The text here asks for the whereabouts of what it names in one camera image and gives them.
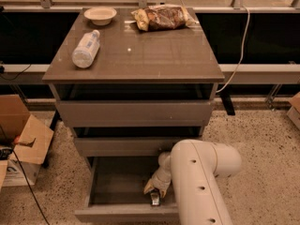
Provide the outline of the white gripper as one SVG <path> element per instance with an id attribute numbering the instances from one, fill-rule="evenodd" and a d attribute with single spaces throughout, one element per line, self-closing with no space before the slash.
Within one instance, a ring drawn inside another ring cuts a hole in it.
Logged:
<path id="1" fill-rule="evenodd" d="M 158 157 L 158 169 L 152 175 L 152 179 L 149 179 L 146 183 L 143 193 L 147 194 L 157 188 L 159 190 L 160 198 L 165 198 L 167 189 L 170 186 L 172 180 L 171 175 L 171 153 L 164 152 Z"/>

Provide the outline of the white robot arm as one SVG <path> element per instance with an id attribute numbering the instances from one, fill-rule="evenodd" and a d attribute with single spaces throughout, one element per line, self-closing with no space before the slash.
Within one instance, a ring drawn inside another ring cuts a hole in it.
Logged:
<path id="1" fill-rule="evenodd" d="M 183 140 L 158 157 L 143 192 L 166 196 L 173 188 L 181 225 L 233 225 L 216 179 L 241 171 L 239 152 L 224 143 Z"/>

